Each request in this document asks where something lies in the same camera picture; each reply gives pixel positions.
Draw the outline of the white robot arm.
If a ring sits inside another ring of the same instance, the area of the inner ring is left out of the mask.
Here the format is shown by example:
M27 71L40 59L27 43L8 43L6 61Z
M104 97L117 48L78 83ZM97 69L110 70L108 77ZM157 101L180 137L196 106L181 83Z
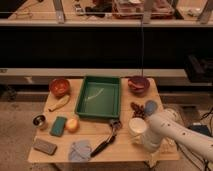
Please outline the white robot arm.
M168 109L149 115L146 118L147 128L141 134L144 148L153 153L159 149L162 140L167 137L213 163L213 138L178 124L176 119L176 112Z

